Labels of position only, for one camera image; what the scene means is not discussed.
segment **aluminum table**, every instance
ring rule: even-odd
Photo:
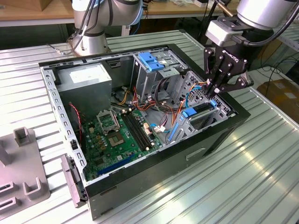
[[[169,31],[108,38],[112,51],[177,44],[198,65],[203,47]],[[57,44],[62,50],[66,43]],[[231,95],[250,118],[220,146],[175,176],[95,221],[76,209],[61,168],[66,150],[38,62],[66,58],[47,46],[0,51],[0,136],[33,128],[50,186],[49,199],[4,219],[17,223],[290,223],[299,219],[298,125],[254,89]]]

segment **white connector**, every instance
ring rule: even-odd
[[[165,127],[164,126],[157,126],[157,127],[154,127],[154,131],[156,133],[160,133],[160,132],[164,132],[165,131]]]

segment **black cable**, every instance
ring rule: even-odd
[[[213,4],[213,6],[212,6],[212,8],[211,8],[211,10],[209,12],[209,15],[207,16],[206,23],[204,24],[204,27],[203,27],[203,29],[201,30],[201,32],[200,32],[200,34],[198,36],[198,40],[200,40],[202,38],[202,36],[206,34],[206,30],[207,30],[207,27],[209,25],[209,21],[210,21],[212,15],[213,15],[213,13],[214,13],[214,11],[216,9],[216,6],[217,6],[217,2],[214,1],[214,4]]]
[[[288,56],[288,57],[285,57],[282,61],[280,61],[276,66],[275,66],[275,69],[277,69],[277,67],[282,63],[284,62],[285,60],[289,59],[290,57],[293,57],[293,55],[291,56]],[[269,77],[269,81],[268,81],[268,84],[267,84],[267,90],[266,90],[266,93],[265,93],[265,97],[267,97],[267,94],[268,94],[268,90],[269,90],[269,86],[270,86],[270,80],[272,78],[272,75],[274,74],[274,71],[275,69],[272,71],[270,77]]]
[[[277,37],[279,37],[289,27],[289,25],[296,18],[297,14],[299,12],[299,3],[296,3],[296,5],[294,7],[296,7],[296,8],[293,11],[293,13],[291,14],[291,16],[288,18],[288,20],[286,21],[286,23],[279,29],[279,31],[277,31],[271,37],[269,37],[268,39],[266,39],[264,41],[260,41],[260,42],[244,42],[243,44],[245,46],[250,46],[250,47],[261,47],[261,46],[263,46],[263,45],[265,45],[265,44],[267,44],[267,43],[275,40]]]
[[[96,0],[91,0],[91,1],[92,1],[92,3],[91,3],[91,9],[88,8],[88,11],[90,11],[90,13],[89,13],[89,16],[88,16],[87,21],[86,21],[86,27],[88,27],[88,24],[89,24],[89,21],[90,21],[90,17],[91,17],[91,15],[92,15],[92,11],[93,11],[93,6],[94,6],[94,3],[95,3]],[[73,49],[72,49],[69,53],[66,53],[65,55],[70,55],[70,54],[74,53],[75,49],[76,49],[76,48],[78,47],[78,45],[81,43],[81,41],[82,41],[82,39],[83,39],[83,36],[84,36],[84,34],[81,35],[79,41],[76,43],[76,45],[73,47]]]
[[[94,24],[92,27],[90,27],[89,29],[86,30],[86,32],[92,30],[93,28],[95,28],[95,26],[97,25],[98,23],[98,17],[99,17],[99,11],[100,11],[100,0],[98,2],[98,8],[97,8],[97,14],[95,15],[95,21],[94,21]]]
[[[280,43],[280,45],[276,48],[276,50],[264,62],[263,62],[263,55],[264,55],[266,49],[268,48],[268,46],[263,50],[262,55],[261,55],[261,67],[266,63],[266,61],[268,61],[273,56],[273,54],[278,50],[278,48],[281,45],[282,45],[282,43]]]
[[[146,6],[146,8],[144,8],[143,10],[144,10],[145,13],[146,13],[146,16],[145,16],[145,18],[144,18],[144,19],[146,20],[146,19],[149,18],[149,10],[148,10],[148,7]]]
[[[92,1],[93,1],[93,0],[90,0],[89,3],[88,3],[88,6],[87,6],[86,11],[85,11],[85,13],[84,13],[84,16],[83,16],[83,19],[82,19],[80,28],[79,28],[79,30],[78,30],[78,34],[80,34],[80,32],[81,32],[82,29],[83,29],[83,25],[84,25],[86,16],[87,16],[87,14],[88,14],[88,12],[89,12],[89,8],[90,8],[90,6],[91,6]]]
[[[296,55],[296,54],[298,54],[299,52],[296,52],[296,53],[294,53],[294,54],[292,54],[292,55],[290,55],[290,56],[288,56],[288,58],[292,58],[293,60],[294,60],[294,62],[297,62],[298,61],[298,59],[297,58],[295,58],[294,56]],[[270,67],[270,69],[269,70],[265,70],[264,69],[264,67]],[[274,73],[275,74],[279,74],[280,72],[282,72],[282,70],[279,68],[279,69],[275,69],[272,65],[270,65],[270,64],[265,64],[265,63],[263,63],[262,65],[261,65],[261,69],[263,69],[264,71],[273,71],[272,69],[274,69]]]
[[[168,136],[169,133],[170,133],[170,132],[166,133],[166,135],[165,135],[165,144],[166,144],[166,145],[168,145],[168,143],[167,143],[167,136]]]
[[[207,3],[206,3],[206,9],[205,9],[205,13],[204,13],[204,17],[202,18],[202,21],[204,21],[204,19],[205,19],[208,4],[209,4],[209,0],[208,0]]]
[[[268,76],[266,76],[265,74],[261,73],[259,70],[257,70],[257,72],[259,72],[262,76],[265,76],[266,78],[269,78],[269,80],[273,81],[272,78],[270,79],[270,77],[268,77]]]
[[[282,72],[281,68],[275,68],[270,64],[265,64],[262,68],[263,71],[273,71],[274,74],[279,74],[280,72]]]

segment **ram slot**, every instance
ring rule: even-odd
[[[121,117],[141,150],[145,151],[147,147],[150,148],[150,141],[144,131],[140,128],[134,116],[131,114],[123,114]]]

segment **grey plastic stand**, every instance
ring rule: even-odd
[[[50,196],[32,129],[0,138],[0,220]]]

